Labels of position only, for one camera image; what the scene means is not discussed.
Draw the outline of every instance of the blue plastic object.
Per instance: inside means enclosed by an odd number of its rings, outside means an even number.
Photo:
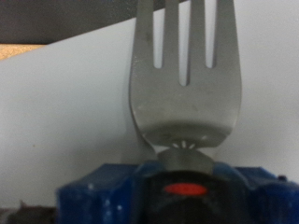
[[[157,162],[105,164],[57,191],[59,224],[142,224],[145,180],[163,171]],[[263,168],[217,162],[213,175],[229,182],[237,223],[298,224],[299,186]]]
[[[158,162],[141,166],[101,166],[90,175],[58,189],[58,223],[136,223],[142,209],[143,180],[163,169]]]

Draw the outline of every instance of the wooden surface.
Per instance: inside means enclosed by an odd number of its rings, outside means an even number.
[[[41,47],[43,47],[43,45],[0,44],[0,60]]]

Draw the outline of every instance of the white surface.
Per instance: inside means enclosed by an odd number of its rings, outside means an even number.
[[[235,2],[240,120],[217,158],[299,181],[299,2]],[[0,205],[54,204],[103,162],[137,161],[128,77],[134,20],[0,62]]]

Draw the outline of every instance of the red light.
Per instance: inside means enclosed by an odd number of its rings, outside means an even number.
[[[199,184],[177,183],[168,185],[164,188],[167,193],[174,193],[186,196],[198,196],[207,193],[207,188]]]

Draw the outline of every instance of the fork head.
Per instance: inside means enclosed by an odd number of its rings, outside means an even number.
[[[241,75],[233,0],[219,0],[214,67],[206,67],[205,0],[191,1],[187,86],[178,80],[178,0],[165,0],[163,67],[153,66],[153,1],[139,0],[130,80],[135,123],[152,146],[216,147],[235,126]]]

